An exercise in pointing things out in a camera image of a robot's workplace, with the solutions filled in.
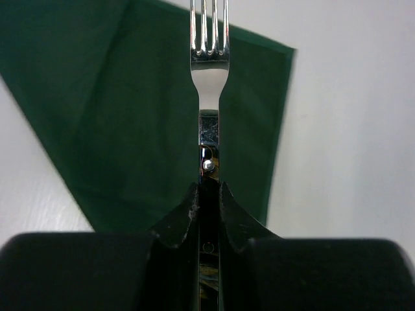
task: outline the fork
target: fork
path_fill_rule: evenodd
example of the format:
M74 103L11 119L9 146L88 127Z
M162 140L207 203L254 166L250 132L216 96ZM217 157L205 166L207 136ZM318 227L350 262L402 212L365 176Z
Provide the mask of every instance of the fork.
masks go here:
M190 1L190 70L199 94L200 182L219 181L219 98L228 79L230 43L228 0L224 0L223 44L219 43L217 0L212 0L212 38L208 46L206 0L202 1L200 48L196 46L195 0Z
M229 73L228 0L219 46L217 0L212 0L212 39L208 47L206 0L202 0L200 48L196 46L195 0L190 1L190 70L199 94L199 298L200 311L220 310L219 288L219 98Z

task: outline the green napkin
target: green napkin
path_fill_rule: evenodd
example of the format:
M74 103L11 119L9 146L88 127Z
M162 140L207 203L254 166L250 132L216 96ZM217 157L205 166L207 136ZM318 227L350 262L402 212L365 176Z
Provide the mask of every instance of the green napkin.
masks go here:
M294 51L231 27L221 171L265 222ZM0 2L0 71L97 231L146 229L198 176L189 13L150 0Z

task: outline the white wall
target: white wall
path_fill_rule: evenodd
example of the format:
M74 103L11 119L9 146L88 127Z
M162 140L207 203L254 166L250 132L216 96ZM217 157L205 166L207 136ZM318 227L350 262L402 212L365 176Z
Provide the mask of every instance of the white wall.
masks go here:
M0 80L0 248L39 230L91 227Z
M270 202L273 231L387 237L415 259L414 15L413 0L230 0L233 24L298 49ZM0 95L0 243L23 229L87 228L17 108L4 109ZM26 174L42 182L32 188ZM44 221L52 210L54 219Z

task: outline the fork neck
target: fork neck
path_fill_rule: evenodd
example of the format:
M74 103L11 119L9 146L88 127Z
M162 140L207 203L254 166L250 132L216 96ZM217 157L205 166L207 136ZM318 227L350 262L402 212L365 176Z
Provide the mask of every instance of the fork neck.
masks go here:
M219 111L199 111L200 183L209 178L219 182Z

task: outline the black holder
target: black holder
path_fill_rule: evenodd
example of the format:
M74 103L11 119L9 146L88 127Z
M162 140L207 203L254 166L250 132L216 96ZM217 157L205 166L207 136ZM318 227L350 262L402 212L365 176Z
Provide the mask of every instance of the black holder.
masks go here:
M184 201L141 235L29 233L0 252L2 311L218 305L415 310L414 274L390 241L282 239L240 207L225 183L191 185Z

